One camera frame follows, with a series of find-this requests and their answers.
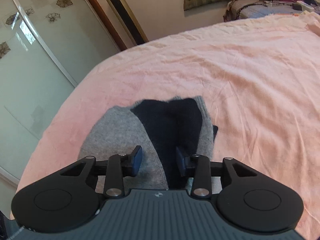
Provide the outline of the brown wooden door frame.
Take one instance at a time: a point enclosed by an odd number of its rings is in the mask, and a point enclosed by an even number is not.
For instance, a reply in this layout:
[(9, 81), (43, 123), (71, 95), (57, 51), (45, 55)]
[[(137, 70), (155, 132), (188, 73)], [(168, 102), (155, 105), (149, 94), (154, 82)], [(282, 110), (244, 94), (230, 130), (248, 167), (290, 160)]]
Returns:
[(98, 18), (103, 23), (103, 26), (107, 29), (111, 37), (113, 38), (114, 42), (118, 46), (121, 51), (127, 50), (127, 46), (117, 33), (116, 29), (114, 28), (113, 24), (105, 14), (103, 8), (100, 6), (97, 0), (88, 0), (89, 4), (92, 6), (93, 10), (97, 14)]

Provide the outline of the white remote control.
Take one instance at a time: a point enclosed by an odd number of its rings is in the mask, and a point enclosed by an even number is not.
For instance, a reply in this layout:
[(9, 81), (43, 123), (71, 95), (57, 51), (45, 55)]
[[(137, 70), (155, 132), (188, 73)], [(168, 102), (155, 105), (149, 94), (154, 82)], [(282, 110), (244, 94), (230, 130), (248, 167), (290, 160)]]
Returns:
[(303, 1), (297, 1), (297, 4), (299, 4), (302, 7), (303, 11), (308, 11), (308, 12), (314, 12), (315, 11), (313, 6), (308, 5), (307, 3), (303, 2)]

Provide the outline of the grey knit sweater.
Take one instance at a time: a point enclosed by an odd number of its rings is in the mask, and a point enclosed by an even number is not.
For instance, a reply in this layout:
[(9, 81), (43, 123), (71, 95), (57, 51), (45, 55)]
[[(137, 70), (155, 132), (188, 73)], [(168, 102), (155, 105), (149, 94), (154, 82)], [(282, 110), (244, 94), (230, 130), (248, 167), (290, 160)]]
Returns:
[(142, 100), (129, 107), (114, 106), (93, 125), (79, 158), (107, 160), (114, 154), (143, 149), (138, 175), (124, 178), (124, 189), (191, 189), (192, 179), (180, 175), (176, 150), (213, 156), (218, 127), (212, 123), (201, 96), (169, 101)]

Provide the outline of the gold tower air conditioner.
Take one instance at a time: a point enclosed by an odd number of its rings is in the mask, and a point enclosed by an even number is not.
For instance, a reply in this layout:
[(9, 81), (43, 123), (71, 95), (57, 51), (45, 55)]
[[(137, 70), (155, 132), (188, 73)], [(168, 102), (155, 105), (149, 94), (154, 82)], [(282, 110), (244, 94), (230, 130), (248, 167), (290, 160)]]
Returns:
[(148, 38), (125, 0), (106, 0), (134, 45), (148, 42)]

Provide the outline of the glass sliding wardrobe door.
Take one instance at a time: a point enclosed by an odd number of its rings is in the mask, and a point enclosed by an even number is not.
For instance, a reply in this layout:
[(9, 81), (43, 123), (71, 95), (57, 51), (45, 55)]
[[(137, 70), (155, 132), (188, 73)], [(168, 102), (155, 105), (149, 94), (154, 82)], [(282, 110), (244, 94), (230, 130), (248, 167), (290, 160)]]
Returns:
[(118, 53), (87, 0), (1, 0), (1, 211), (57, 111)]

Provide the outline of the pink bed sheet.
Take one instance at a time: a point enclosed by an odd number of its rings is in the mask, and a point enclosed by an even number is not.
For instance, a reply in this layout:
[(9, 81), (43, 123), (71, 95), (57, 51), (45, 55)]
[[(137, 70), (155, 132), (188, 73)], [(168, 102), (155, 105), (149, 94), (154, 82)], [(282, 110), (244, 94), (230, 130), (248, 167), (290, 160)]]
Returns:
[(43, 133), (19, 189), (76, 161), (114, 106), (201, 96), (230, 156), (297, 191), (297, 231), (319, 237), (319, 15), (271, 15), (185, 31), (98, 64)]

